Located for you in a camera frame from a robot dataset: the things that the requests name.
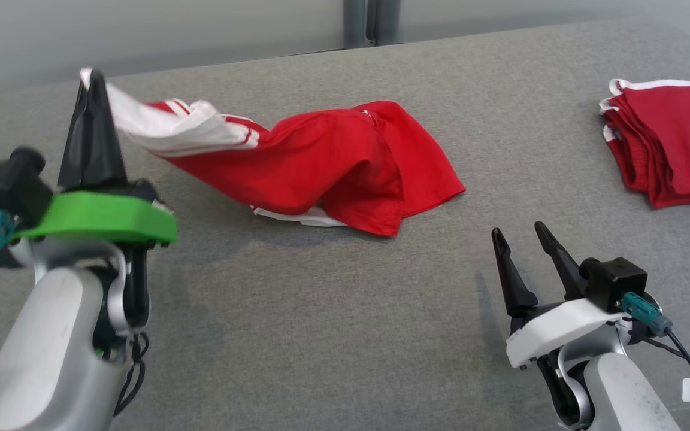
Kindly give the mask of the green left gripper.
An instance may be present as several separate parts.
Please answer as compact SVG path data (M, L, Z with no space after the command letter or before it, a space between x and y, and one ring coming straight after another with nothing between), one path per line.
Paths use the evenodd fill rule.
M83 69L57 180L64 191L79 191L55 195L40 223L20 231L19 238L175 242L174 212L159 198L153 183L127 181L105 77Z

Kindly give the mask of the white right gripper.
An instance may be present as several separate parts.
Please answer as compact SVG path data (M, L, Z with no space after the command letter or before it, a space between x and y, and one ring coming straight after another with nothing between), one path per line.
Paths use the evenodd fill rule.
M535 232L558 272L565 290L564 299L573 301L566 301L534 317L507 338L506 353L512 368L520 368L532 358L549 354L597 330L608 321L619 321L625 315L624 312L609 314L584 298L587 281L580 274L577 262L542 221L535 221ZM507 314L521 315L535 309L537 297L523 283L501 229L491 231L491 240Z

